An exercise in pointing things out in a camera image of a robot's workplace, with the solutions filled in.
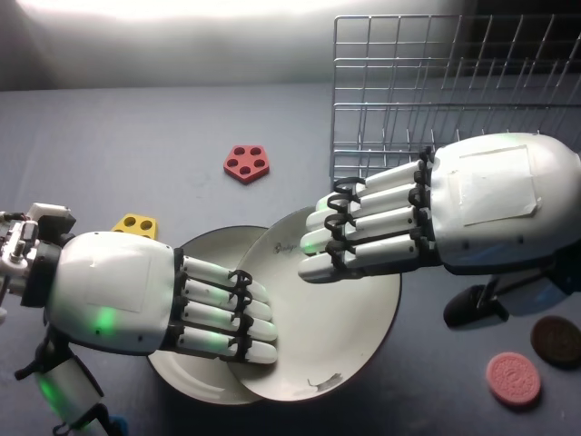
white robotic hand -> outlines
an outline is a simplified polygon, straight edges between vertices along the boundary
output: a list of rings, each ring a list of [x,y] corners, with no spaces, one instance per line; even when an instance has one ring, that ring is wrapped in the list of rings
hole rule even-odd
[[[50,204],[0,213],[0,302],[6,290],[20,294],[21,305],[44,307],[47,324],[33,361],[15,377],[35,375],[64,421],[54,434],[89,422],[103,434],[123,434],[70,343],[130,355],[166,350],[276,362],[268,296],[248,273],[128,233],[74,237],[74,222],[67,208]]]
[[[334,186],[300,243],[308,282],[544,268],[581,240],[579,156],[541,134],[477,136]]]

yellow block with holes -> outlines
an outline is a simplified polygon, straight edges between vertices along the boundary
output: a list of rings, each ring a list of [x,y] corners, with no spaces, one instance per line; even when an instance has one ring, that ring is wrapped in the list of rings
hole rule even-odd
[[[111,231],[139,234],[145,238],[157,241],[157,221],[149,216],[128,213]]]

red toy block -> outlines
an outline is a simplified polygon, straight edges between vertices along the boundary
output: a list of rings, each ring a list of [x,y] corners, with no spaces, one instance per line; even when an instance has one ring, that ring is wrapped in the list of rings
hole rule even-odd
[[[269,159],[260,145],[236,145],[224,161],[224,171],[244,184],[269,173]]]

metal dish rack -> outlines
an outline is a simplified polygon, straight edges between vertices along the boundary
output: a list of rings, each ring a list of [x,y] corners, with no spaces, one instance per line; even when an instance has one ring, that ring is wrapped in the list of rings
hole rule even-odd
[[[331,180],[477,134],[549,134],[578,151],[580,42],[581,15],[339,16]]]

table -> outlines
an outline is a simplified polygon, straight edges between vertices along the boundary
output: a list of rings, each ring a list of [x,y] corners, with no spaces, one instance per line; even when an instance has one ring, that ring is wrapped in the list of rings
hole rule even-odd
[[[158,239],[173,246],[223,226],[270,226],[328,191],[329,126],[325,84],[0,94],[2,209],[65,204],[76,233],[107,230],[129,212],[150,215]],[[226,176],[222,162],[235,144],[263,145],[271,174],[249,186]],[[404,274],[399,313],[376,358],[340,389],[304,403],[213,406],[174,391],[145,358],[74,352],[132,435],[576,434],[581,372],[546,365],[528,338],[545,314],[581,324],[581,297],[542,315],[449,330],[448,300],[486,281],[443,268]],[[40,310],[18,304],[6,296],[0,327],[0,432],[48,435],[58,419],[33,378],[12,375],[44,333]],[[535,410],[516,414],[487,391],[487,362],[503,351],[521,352],[539,369],[544,391]]]

